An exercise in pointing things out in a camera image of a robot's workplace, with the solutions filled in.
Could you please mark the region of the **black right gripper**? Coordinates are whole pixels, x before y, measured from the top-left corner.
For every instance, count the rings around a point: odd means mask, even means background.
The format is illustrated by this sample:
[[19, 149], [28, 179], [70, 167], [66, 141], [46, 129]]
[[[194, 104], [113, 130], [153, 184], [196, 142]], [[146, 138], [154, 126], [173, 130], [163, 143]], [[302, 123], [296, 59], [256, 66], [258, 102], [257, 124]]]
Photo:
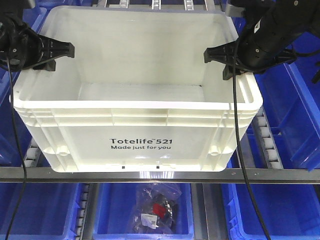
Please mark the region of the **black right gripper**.
[[266, 69], [289, 62], [293, 51], [286, 47], [293, 42], [293, 27], [283, 22], [246, 23], [238, 39], [216, 47], [208, 47], [204, 62], [226, 65], [222, 79], [227, 81], [245, 72], [261, 73]]

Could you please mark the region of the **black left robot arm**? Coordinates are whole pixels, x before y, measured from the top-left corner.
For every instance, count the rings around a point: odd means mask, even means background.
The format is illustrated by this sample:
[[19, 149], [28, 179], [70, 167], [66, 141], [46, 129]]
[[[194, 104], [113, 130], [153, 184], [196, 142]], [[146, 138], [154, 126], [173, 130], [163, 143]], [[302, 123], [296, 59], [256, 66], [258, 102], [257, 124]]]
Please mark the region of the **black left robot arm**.
[[24, 10], [34, 7], [33, 0], [0, 2], [0, 67], [8, 72], [54, 72], [56, 59], [75, 57], [72, 43], [38, 34], [23, 20]]

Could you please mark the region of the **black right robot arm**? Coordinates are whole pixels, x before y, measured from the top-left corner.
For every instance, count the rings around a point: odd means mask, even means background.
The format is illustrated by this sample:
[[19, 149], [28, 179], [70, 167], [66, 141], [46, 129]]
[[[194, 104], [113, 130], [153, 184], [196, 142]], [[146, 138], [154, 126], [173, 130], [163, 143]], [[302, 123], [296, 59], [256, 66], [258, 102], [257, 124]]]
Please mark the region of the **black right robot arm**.
[[242, 8], [245, 26], [235, 41], [208, 47], [204, 62], [225, 65], [222, 77], [264, 73], [283, 63], [292, 63], [297, 52], [287, 47], [303, 33], [320, 36], [318, 0], [232, 0]]

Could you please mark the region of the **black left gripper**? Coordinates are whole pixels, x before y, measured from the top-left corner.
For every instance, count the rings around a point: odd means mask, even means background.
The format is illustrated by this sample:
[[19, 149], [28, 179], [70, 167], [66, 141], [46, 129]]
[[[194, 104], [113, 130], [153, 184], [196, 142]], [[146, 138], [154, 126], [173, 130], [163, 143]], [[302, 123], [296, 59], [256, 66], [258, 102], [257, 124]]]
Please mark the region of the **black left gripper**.
[[61, 57], [75, 57], [72, 43], [40, 35], [18, 17], [0, 18], [1, 69], [55, 71]]

